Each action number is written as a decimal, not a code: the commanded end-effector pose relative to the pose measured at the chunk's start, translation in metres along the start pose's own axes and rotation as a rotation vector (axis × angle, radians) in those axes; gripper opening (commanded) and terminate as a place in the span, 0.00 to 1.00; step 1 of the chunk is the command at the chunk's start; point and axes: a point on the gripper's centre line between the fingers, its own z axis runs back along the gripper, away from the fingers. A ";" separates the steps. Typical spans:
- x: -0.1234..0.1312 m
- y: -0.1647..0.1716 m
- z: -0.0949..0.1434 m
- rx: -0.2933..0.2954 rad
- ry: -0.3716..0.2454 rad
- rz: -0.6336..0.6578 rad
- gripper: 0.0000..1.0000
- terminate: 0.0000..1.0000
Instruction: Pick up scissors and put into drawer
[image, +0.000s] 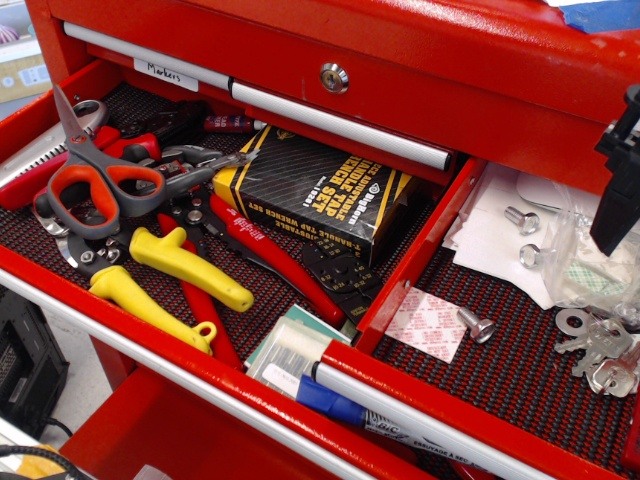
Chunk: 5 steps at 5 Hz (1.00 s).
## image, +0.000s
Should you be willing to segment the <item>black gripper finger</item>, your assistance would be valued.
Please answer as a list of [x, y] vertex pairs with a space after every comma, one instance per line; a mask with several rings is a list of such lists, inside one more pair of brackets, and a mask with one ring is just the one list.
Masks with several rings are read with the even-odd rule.
[[598, 249], [610, 256], [639, 221], [639, 85], [625, 94], [626, 110], [603, 133], [595, 150], [608, 160], [612, 173], [601, 197], [590, 234]]

